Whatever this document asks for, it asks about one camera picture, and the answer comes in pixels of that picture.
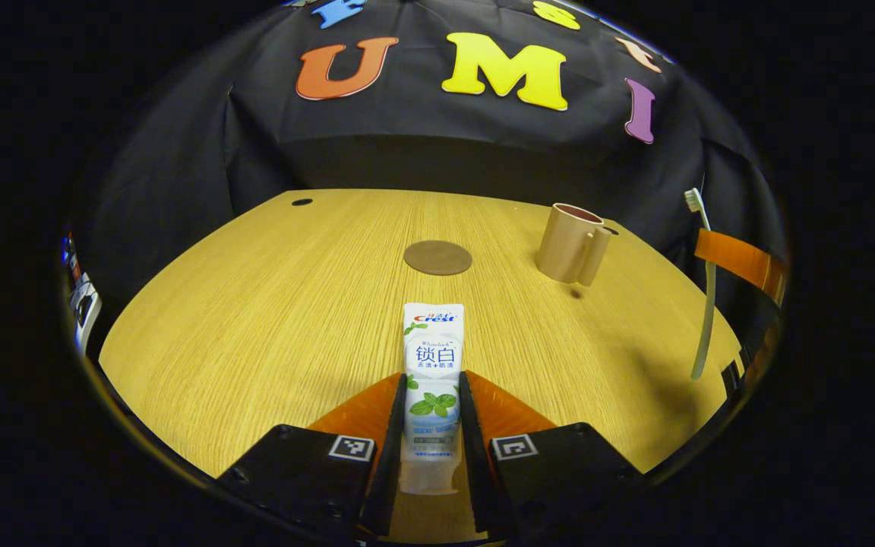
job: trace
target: yellow letter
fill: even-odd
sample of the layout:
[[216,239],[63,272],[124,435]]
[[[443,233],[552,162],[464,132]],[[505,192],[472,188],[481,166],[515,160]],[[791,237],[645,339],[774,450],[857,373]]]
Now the yellow letter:
[[484,34],[453,32],[447,35],[447,40],[458,45],[458,53],[451,78],[441,82],[442,90],[479,96],[485,90],[485,84],[479,82],[481,68],[498,96],[506,96],[525,76],[525,86],[518,90],[518,98],[525,103],[566,110],[568,103],[562,97],[559,81],[559,65],[566,62],[562,53],[544,46],[525,46],[518,55],[508,58]]
[[553,4],[546,4],[538,0],[532,3],[535,6],[535,14],[544,18],[546,21],[552,21],[555,24],[561,24],[563,27],[580,30],[580,24],[576,22],[576,17],[569,11],[557,8]]
[[660,68],[650,62],[650,59],[653,58],[653,55],[650,55],[650,53],[643,51],[643,49],[640,49],[640,46],[634,44],[633,42],[628,42],[621,38],[617,38],[617,41],[626,46],[626,51],[630,52],[630,55],[632,55],[633,58],[640,63],[640,65],[646,66],[650,70],[656,72],[657,74],[660,74]]

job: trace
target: yellow letter m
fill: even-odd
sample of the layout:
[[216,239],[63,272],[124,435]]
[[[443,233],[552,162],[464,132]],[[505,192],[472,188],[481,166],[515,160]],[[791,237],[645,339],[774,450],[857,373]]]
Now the yellow letter m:
[[441,82],[442,90],[479,96],[485,90],[485,84],[479,82],[481,68],[498,96],[506,96],[525,76],[525,86],[518,90],[518,98],[525,103],[566,110],[568,103],[562,97],[559,81],[559,65],[566,60],[562,53],[544,46],[525,46],[518,55],[508,58],[484,34],[454,32],[447,35],[447,40],[458,45],[458,53],[454,73]]

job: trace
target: orange letter u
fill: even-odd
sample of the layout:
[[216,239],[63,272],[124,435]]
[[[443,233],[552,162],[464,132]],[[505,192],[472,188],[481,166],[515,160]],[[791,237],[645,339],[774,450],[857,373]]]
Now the orange letter u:
[[307,100],[325,100],[360,93],[380,76],[387,48],[396,42],[396,38],[384,37],[370,38],[357,44],[364,51],[364,56],[357,73],[346,80],[330,80],[330,66],[336,54],[346,49],[343,44],[303,53],[302,70],[299,70],[299,79],[295,81],[295,92]]

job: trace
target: toothpaste tube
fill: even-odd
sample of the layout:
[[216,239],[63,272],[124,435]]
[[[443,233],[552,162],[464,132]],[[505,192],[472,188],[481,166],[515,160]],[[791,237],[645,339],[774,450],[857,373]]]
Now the toothpaste tube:
[[451,487],[451,477],[461,463],[458,374],[464,342],[464,305],[403,306],[407,394],[400,447],[401,492],[458,492]]

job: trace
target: cup handle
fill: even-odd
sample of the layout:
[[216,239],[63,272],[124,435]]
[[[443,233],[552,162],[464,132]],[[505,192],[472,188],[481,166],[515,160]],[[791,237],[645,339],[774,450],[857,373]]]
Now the cup handle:
[[594,229],[587,233],[586,256],[583,257],[583,266],[580,267],[580,275],[577,281],[587,287],[593,284],[596,271],[600,269],[603,256],[607,254],[607,245],[610,245],[612,233],[605,228]]

